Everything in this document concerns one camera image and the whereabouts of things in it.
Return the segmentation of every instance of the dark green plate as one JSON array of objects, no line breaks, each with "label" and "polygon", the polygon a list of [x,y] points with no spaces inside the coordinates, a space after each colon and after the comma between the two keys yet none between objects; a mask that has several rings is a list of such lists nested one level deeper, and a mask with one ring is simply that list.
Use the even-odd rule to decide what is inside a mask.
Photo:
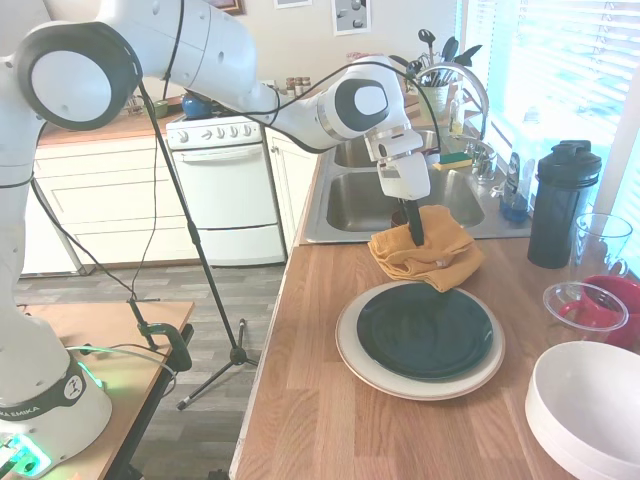
[{"label": "dark green plate", "polygon": [[380,365],[405,377],[444,380],[478,365],[493,343],[487,312],[457,290],[412,283],[382,292],[358,317],[358,338]]}]

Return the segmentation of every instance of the black water bottle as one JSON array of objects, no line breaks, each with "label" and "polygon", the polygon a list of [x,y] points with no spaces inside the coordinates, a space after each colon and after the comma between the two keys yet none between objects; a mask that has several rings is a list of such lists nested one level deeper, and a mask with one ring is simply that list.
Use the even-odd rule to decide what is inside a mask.
[{"label": "black water bottle", "polygon": [[564,140],[538,164],[538,194],[533,211],[529,260],[544,268],[569,263],[575,220],[585,212],[598,183],[602,159],[587,140]]}]

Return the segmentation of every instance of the yellow towel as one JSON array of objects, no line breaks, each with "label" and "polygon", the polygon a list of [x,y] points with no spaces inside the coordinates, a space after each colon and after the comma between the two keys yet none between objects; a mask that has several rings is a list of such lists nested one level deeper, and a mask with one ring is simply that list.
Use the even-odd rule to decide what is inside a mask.
[{"label": "yellow towel", "polygon": [[402,225],[374,235],[369,249],[394,280],[421,280],[439,292],[446,292],[469,278],[485,256],[448,208],[422,207],[420,218],[423,246],[416,247],[409,226]]}]

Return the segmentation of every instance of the white bowl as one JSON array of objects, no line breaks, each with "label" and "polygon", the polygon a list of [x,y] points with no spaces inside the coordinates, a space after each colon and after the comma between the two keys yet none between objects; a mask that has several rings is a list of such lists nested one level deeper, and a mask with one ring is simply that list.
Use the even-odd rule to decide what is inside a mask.
[{"label": "white bowl", "polygon": [[540,445],[578,479],[640,479],[640,356],[557,345],[536,363],[525,410]]}]

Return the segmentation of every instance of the stainless steel sink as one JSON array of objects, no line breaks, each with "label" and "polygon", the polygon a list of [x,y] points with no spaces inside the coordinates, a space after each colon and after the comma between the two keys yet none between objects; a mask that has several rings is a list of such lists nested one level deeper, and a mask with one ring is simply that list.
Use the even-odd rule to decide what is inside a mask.
[{"label": "stainless steel sink", "polygon": [[[362,243],[391,227],[398,200],[382,193],[376,166],[363,138],[348,142],[321,157],[304,236],[312,243]],[[430,170],[431,195],[418,203],[444,205],[474,238],[528,237],[531,222],[516,225],[500,214],[491,188],[504,181],[499,173],[480,185],[471,167],[441,172]]]},{"label": "stainless steel sink", "polygon": [[346,168],[372,168],[375,164],[371,161],[364,137],[356,138],[350,142],[336,147],[337,165]]},{"label": "stainless steel sink", "polygon": [[[463,227],[474,227],[484,220],[484,212],[467,184],[466,177],[454,171],[431,170],[431,195],[418,202],[444,205]],[[327,221],[347,232],[379,232],[391,227],[391,215],[400,209],[398,200],[382,193],[377,172],[345,173],[331,182]]]}]

